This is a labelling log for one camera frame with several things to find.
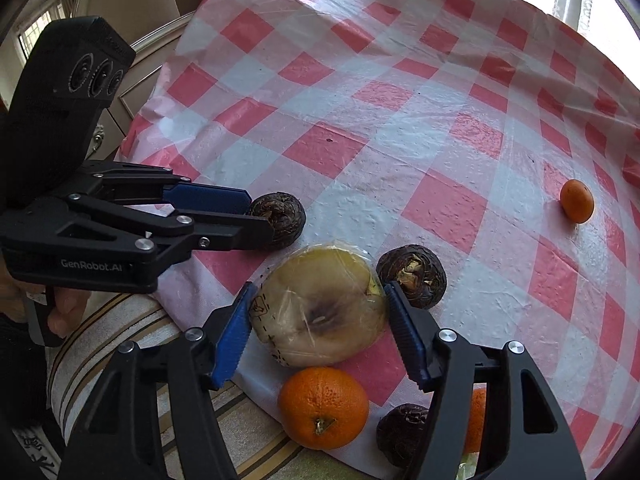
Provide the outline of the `dark brown water chestnut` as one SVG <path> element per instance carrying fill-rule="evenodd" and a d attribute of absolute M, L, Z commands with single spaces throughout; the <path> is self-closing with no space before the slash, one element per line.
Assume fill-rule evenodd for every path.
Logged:
<path fill-rule="evenodd" d="M 376 426 L 378 450 L 393 466 L 405 469 L 426 435 L 428 408 L 412 403 L 396 406 Z"/>
<path fill-rule="evenodd" d="M 302 235 L 306 224 L 303 204 L 294 195 L 285 192 L 259 196 L 252 201 L 247 214 L 266 219 L 272 227 L 271 240 L 263 242 L 260 246 L 270 252 L 293 245 Z"/>
<path fill-rule="evenodd" d="M 442 300 L 447 275 L 431 249 L 418 244 L 400 246 L 378 258 L 376 273 L 383 285 L 397 282 L 413 307 L 430 310 Z"/>

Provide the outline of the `pale apple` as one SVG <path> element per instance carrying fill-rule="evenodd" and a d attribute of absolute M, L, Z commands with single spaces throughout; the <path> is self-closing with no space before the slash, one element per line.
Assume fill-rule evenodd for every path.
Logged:
<path fill-rule="evenodd" d="M 366 252 L 345 244 L 312 245 L 271 269 L 248 316 L 279 364 L 328 366 L 378 341 L 388 301 Z"/>

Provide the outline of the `large orange tangerine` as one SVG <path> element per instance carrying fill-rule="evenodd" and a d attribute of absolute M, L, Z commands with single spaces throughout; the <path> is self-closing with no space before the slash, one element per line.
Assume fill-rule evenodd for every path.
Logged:
<path fill-rule="evenodd" d="M 334 367 L 307 367 L 278 395 L 285 433 L 312 450 L 331 451 L 356 439 L 369 417 L 369 398 L 355 378 Z"/>

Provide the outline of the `orange fruit behind finger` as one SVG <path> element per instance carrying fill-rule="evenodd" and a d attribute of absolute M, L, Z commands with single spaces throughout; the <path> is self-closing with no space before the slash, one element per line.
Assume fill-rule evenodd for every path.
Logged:
<path fill-rule="evenodd" d="M 486 411 L 486 389 L 475 388 L 472 393 L 468 428 L 463 453 L 478 453 L 482 445 Z"/>

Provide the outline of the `green wrapped fruit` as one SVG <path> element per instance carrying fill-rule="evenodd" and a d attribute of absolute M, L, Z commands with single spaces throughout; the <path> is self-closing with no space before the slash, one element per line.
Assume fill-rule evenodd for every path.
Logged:
<path fill-rule="evenodd" d="M 477 461 L 479 457 L 480 457 L 480 454 L 478 453 L 464 454 L 458 466 L 456 479 L 470 480 L 475 474 Z"/>

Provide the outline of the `wooden cabinet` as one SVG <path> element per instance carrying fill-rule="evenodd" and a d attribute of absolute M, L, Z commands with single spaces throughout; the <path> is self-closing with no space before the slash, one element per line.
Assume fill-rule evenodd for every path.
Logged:
<path fill-rule="evenodd" d="M 87 159 L 112 158 L 137 115 L 155 88 L 160 69 L 175 51 L 194 12 L 183 14 L 136 40 L 134 64 L 122 78 L 114 100 L 94 129 Z"/>

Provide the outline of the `small orange tangerine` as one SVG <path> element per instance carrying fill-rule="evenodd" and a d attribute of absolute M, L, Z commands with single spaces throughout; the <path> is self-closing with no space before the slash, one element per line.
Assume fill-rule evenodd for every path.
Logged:
<path fill-rule="evenodd" d="M 594 198 L 585 183 L 579 180 L 566 181 L 560 192 L 560 204 L 571 222 L 585 223 L 594 211 Z"/>

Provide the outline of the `red white checkered tablecloth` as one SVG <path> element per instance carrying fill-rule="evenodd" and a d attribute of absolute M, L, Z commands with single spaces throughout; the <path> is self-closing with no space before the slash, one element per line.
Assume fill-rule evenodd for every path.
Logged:
<path fill-rule="evenodd" d="M 639 92 L 528 3 L 203 0 L 118 156 L 289 192 L 305 246 L 431 248 L 435 318 L 525 344 L 589 477 L 638 419 Z"/>

